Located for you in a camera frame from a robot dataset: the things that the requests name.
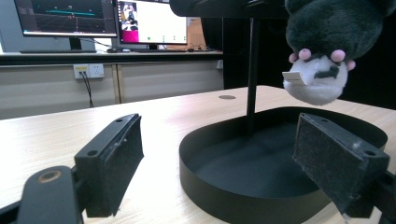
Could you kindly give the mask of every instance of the black tray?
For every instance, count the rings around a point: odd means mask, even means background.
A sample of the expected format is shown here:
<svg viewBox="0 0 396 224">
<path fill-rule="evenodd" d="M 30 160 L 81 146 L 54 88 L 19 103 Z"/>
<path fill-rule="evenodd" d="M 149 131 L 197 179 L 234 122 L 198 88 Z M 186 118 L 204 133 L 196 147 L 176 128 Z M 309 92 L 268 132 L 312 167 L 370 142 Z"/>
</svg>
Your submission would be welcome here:
<svg viewBox="0 0 396 224">
<path fill-rule="evenodd" d="M 378 148 L 387 135 L 374 125 L 331 111 L 280 107 L 229 119 L 189 133 L 181 142 L 180 181 L 210 215 L 231 223 L 302 223 L 330 199 L 293 160 L 300 113 L 329 119 Z"/>
</svg>

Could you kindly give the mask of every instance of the electrical cable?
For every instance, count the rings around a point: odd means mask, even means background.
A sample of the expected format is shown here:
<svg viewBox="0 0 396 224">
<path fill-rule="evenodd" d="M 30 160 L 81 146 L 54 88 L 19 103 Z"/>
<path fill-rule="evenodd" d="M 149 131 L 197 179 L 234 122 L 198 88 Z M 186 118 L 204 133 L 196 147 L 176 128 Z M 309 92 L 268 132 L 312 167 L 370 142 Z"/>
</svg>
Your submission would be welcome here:
<svg viewBox="0 0 396 224">
<path fill-rule="evenodd" d="M 93 101 L 92 101 L 92 93 L 91 93 L 91 85 L 90 81 L 88 80 L 88 76 L 86 72 L 79 72 L 84 80 L 85 87 L 87 88 L 88 95 L 90 96 L 90 108 L 93 108 Z"/>
</svg>

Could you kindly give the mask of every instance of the wooden table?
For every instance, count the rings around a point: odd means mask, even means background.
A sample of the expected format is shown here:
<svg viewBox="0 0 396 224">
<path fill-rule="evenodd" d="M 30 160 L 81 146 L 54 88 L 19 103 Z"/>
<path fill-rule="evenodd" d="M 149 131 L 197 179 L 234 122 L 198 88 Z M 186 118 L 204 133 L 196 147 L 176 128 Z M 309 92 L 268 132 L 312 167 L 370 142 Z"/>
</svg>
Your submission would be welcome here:
<svg viewBox="0 0 396 224">
<path fill-rule="evenodd" d="M 246 115 L 248 90 L 235 89 L 164 98 L 145 102 L 0 120 L 0 207 L 21 198 L 23 184 L 37 171 L 55 165 L 74 165 L 74 155 L 109 122 L 138 113 L 142 116 L 145 158 L 141 161 L 115 217 L 85 218 L 86 223 L 223 223 L 197 207 L 179 182 L 178 145 L 191 131 L 211 123 Z M 232 95 L 235 99 L 220 99 Z M 284 90 L 260 86 L 256 111 L 280 106 L 311 106 Z M 396 168 L 396 111 L 336 101 L 322 109 L 373 123 L 388 137 L 386 152 Z M 379 212 L 348 223 L 377 223 Z M 331 203 L 306 223 L 345 221 Z"/>
</svg>

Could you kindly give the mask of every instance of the black metal pole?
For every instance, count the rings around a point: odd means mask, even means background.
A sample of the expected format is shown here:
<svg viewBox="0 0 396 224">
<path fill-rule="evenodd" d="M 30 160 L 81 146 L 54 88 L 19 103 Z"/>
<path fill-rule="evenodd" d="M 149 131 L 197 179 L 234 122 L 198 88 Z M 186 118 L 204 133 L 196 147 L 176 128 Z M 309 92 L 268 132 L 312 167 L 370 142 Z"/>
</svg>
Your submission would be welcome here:
<svg viewBox="0 0 396 224">
<path fill-rule="evenodd" d="M 250 19 L 250 47 L 248 59 L 247 87 L 247 134 L 254 133 L 254 114 L 256 108 L 257 65 L 259 60 L 260 19 Z"/>
</svg>

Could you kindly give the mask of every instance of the gray plush toy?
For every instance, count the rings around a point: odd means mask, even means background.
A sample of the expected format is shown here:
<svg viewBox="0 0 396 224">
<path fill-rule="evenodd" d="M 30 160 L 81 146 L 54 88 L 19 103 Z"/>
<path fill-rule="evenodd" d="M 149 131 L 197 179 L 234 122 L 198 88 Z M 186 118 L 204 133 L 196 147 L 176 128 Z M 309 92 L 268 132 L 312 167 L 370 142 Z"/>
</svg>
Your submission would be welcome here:
<svg viewBox="0 0 396 224">
<path fill-rule="evenodd" d="M 353 60 L 378 39 L 396 0 L 286 0 L 290 14 L 286 38 L 293 50 L 284 87 L 312 105 L 337 99 Z"/>
</svg>

